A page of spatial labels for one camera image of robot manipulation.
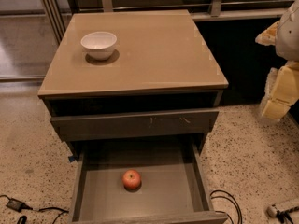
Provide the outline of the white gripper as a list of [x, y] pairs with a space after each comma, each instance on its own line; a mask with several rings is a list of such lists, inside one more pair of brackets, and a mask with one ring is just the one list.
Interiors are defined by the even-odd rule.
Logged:
[[261, 115], [267, 119], [281, 120], [291, 106], [299, 100], [299, 0], [295, 0], [282, 15], [257, 35], [255, 42], [275, 45], [276, 54], [285, 60], [279, 69], [271, 68], [261, 100]]

